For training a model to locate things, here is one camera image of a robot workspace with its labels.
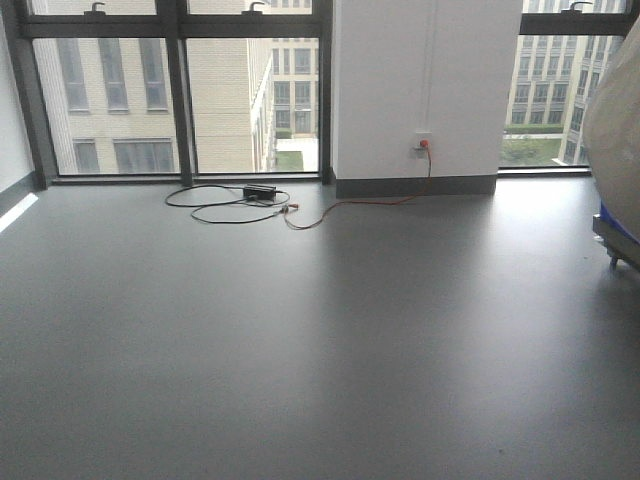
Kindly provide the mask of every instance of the wall outlet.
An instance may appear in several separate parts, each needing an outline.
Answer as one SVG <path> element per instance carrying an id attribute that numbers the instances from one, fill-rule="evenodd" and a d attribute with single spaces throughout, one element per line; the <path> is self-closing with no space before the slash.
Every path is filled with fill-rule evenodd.
<path id="1" fill-rule="evenodd" d="M 416 130 L 416 132 L 413 135 L 413 142 L 411 144 L 411 146 L 413 148 L 421 148 L 420 147 L 420 142 L 422 140 L 428 140 L 429 144 L 431 144 L 433 142 L 433 135 L 431 132 L 426 131 L 426 130 Z"/>

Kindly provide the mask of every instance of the power adapter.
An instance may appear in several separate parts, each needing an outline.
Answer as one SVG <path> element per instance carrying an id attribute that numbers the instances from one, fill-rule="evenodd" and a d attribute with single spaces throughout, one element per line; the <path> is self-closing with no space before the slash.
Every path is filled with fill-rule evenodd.
<path id="1" fill-rule="evenodd" d="M 276 198 L 276 187 L 245 185 L 242 187 L 242 195 L 249 200 L 274 200 Z"/>

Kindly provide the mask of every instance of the large window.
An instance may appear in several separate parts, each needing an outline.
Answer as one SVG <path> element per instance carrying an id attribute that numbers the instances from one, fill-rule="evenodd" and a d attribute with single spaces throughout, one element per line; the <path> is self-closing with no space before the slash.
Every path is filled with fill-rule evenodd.
<path id="1" fill-rule="evenodd" d="M 328 179 L 330 66 L 320 59 L 330 58 L 331 1 L 105 3 L 10 9 L 14 37 L 30 40 L 12 45 L 39 75 L 25 95 L 50 129 L 50 150 L 34 149 L 50 177 L 180 174 L 189 184 L 286 165 Z"/>
<path id="2" fill-rule="evenodd" d="M 637 3 L 579 3 L 573 8 L 582 13 L 561 13 L 571 2 L 523 0 L 502 167 L 585 164 L 584 112 L 619 48 L 621 37 L 612 35 L 616 31 L 626 34 L 637 16 Z M 600 13 L 619 14 L 620 18 Z M 552 35 L 540 35 L 543 31 Z"/>

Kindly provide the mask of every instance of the glass pane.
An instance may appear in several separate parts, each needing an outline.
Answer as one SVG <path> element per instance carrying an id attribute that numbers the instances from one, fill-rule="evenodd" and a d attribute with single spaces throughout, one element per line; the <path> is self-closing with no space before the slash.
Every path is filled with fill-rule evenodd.
<path id="1" fill-rule="evenodd" d="M 144 40 L 34 40 L 61 175 L 178 171 L 165 43 Z"/>
<path id="2" fill-rule="evenodd" d="M 622 37 L 533 40 L 518 38 L 500 166 L 587 165 L 584 112 Z"/>
<path id="3" fill-rule="evenodd" d="M 265 15 L 310 15 L 312 0 L 262 0 L 254 9 Z M 239 15 L 250 9 L 252 0 L 189 0 L 189 13 Z"/>
<path id="4" fill-rule="evenodd" d="M 199 172 L 318 171 L 317 49 L 318 39 L 187 41 Z M 299 64 L 298 50 L 310 52 Z"/>
<path id="5" fill-rule="evenodd" d="M 524 13 L 560 13 L 569 9 L 574 0 L 523 0 Z M 627 0 L 590 0 L 590 4 L 576 5 L 583 13 L 622 13 L 627 8 Z"/>
<path id="6" fill-rule="evenodd" d="M 92 0 L 26 0 L 35 15 L 83 15 L 91 10 Z M 108 15 L 155 15 L 155 0 L 103 0 L 98 10 Z"/>

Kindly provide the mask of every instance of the white wall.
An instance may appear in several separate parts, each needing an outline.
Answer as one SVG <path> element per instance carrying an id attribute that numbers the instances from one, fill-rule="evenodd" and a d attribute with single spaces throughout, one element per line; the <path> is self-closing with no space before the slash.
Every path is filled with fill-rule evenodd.
<path id="1" fill-rule="evenodd" d="M 521 11 L 513 0 L 336 0 L 337 178 L 424 176 L 416 130 L 432 132 L 434 176 L 495 174 Z"/>
<path id="2" fill-rule="evenodd" d="M 0 192 L 33 171 L 0 16 Z"/>

